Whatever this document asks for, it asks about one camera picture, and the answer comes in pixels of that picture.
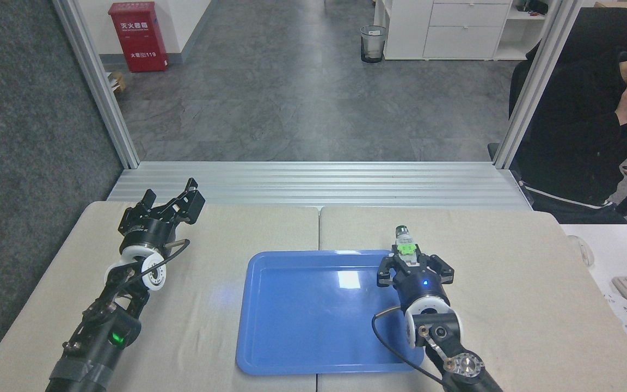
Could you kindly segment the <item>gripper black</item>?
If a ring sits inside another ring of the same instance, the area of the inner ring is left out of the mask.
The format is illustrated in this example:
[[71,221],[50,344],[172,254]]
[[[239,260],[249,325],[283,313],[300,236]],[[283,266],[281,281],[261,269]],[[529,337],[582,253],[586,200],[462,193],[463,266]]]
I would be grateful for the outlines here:
[[176,198],[159,206],[157,219],[144,218],[150,213],[156,195],[147,189],[142,200],[134,207],[125,209],[120,219],[119,233],[124,236],[119,252],[130,246],[153,248],[159,253],[167,253],[166,245],[176,238],[176,227],[180,222],[194,225],[206,203],[194,178],[189,178],[184,191]]
[[394,286],[403,311],[429,296],[437,298],[441,303],[435,309],[445,312],[450,307],[450,301],[442,284],[453,283],[454,269],[438,255],[421,254],[421,261],[425,267],[405,269],[400,256],[389,253],[382,258],[378,267],[377,287]]

